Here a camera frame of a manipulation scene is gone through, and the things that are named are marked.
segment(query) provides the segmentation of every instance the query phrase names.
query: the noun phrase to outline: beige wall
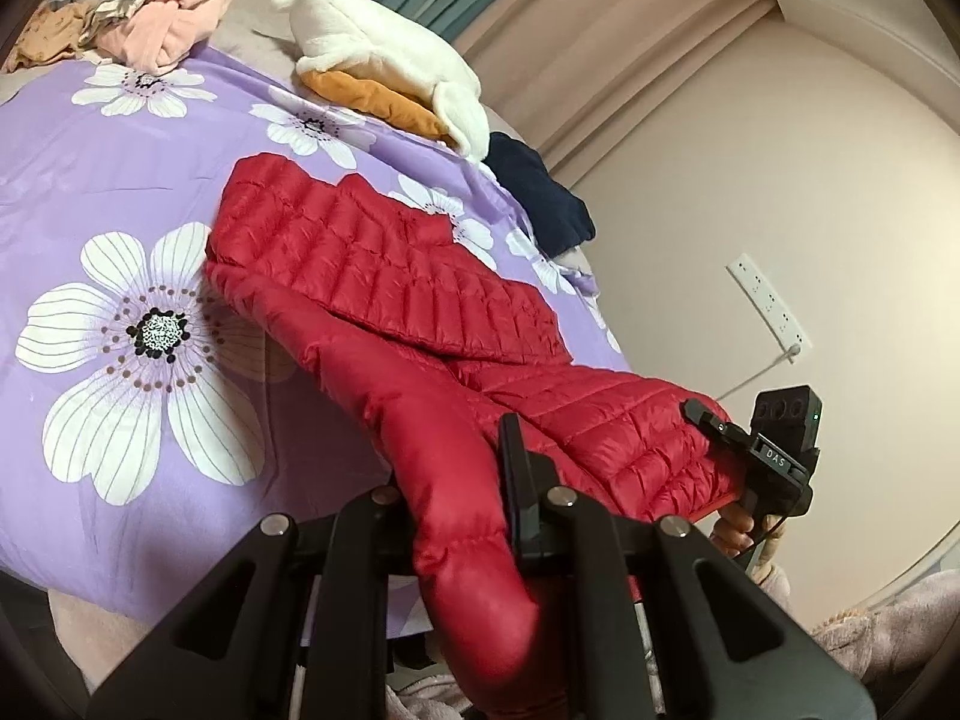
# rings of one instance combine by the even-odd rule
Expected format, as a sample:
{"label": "beige wall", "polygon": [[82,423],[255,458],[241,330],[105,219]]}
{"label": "beige wall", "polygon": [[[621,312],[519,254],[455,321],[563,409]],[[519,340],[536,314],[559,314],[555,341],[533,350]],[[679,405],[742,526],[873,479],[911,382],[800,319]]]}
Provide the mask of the beige wall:
{"label": "beige wall", "polygon": [[637,372],[714,396],[779,346],[724,266],[748,252],[815,347],[760,389],[824,400],[781,563],[805,623],[894,579],[960,518],[960,138],[846,53],[767,19],[577,185],[601,307]]}

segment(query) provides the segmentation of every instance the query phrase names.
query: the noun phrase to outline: red puffer jacket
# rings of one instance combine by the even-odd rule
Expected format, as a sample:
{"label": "red puffer jacket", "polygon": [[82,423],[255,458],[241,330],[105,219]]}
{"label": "red puffer jacket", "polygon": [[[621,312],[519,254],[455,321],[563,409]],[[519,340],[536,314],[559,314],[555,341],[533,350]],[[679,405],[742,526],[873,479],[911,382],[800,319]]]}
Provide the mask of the red puffer jacket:
{"label": "red puffer jacket", "polygon": [[[690,392],[570,365],[555,314],[453,242],[445,215],[378,194],[359,175],[313,180],[273,154],[240,160],[206,273],[390,459],[418,522],[416,573],[464,691],[497,714],[563,705],[549,595],[512,562],[497,422],[563,483],[639,519],[699,517],[736,497],[741,471],[685,424]],[[701,397],[718,413],[715,403]]]}

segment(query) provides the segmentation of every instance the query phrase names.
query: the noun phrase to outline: silver bolt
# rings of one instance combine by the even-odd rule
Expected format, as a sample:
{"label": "silver bolt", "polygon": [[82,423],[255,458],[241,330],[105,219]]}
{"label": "silver bolt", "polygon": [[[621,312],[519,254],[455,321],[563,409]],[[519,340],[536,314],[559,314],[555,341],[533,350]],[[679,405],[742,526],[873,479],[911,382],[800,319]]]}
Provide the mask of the silver bolt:
{"label": "silver bolt", "polygon": [[573,506],[577,502],[577,491],[557,485],[547,490],[546,499],[554,506]]}
{"label": "silver bolt", "polygon": [[683,519],[683,517],[669,514],[667,517],[664,517],[664,519],[661,519],[661,531],[664,531],[667,536],[683,538],[690,532],[690,523]]}
{"label": "silver bolt", "polygon": [[378,506],[392,506],[400,500],[400,491],[390,485],[384,485],[382,488],[373,490],[370,496],[373,498],[373,503]]}
{"label": "silver bolt", "polygon": [[264,536],[283,536],[290,528],[290,517],[286,514],[267,514],[260,521],[260,532]]}

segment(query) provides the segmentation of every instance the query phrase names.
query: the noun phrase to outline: navy blue cloth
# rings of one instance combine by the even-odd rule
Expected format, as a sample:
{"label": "navy blue cloth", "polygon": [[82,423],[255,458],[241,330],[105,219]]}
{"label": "navy blue cloth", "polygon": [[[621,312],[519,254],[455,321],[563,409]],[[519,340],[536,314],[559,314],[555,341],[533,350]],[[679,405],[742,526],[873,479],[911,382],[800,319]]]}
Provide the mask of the navy blue cloth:
{"label": "navy blue cloth", "polygon": [[593,240],[597,231],[587,205],[550,177],[533,148],[506,133],[491,132],[484,162],[527,212],[536,243],[547,257]]}

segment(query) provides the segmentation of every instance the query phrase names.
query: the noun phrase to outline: power strip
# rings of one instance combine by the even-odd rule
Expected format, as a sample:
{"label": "power strip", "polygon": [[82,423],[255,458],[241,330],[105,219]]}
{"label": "power strip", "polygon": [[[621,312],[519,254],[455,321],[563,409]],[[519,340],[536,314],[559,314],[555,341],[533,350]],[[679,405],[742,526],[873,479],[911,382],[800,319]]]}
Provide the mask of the power strip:
{"label": "power strip", "polygon": [[747,254],[741,254],[731,262],[727,271],[736,279],[747,298],[750,298],[750,303],[760,312],[784,352],[788,352],[791,347],[800,348],[799,352],[794,348],[795,353],[789,354],[790,362],[813,348],[813,343],[800,327],[800,322],[797,322],[773,285]]}

